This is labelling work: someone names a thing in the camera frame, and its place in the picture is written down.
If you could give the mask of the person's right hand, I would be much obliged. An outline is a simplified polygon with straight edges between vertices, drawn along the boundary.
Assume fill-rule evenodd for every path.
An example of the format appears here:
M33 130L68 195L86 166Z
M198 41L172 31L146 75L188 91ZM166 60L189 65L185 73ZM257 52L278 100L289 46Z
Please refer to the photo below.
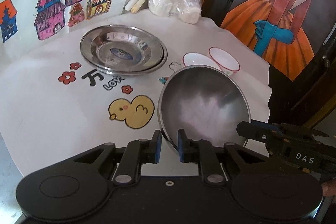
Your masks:
M321 184L323 196L330 197L336 195L336 178Z

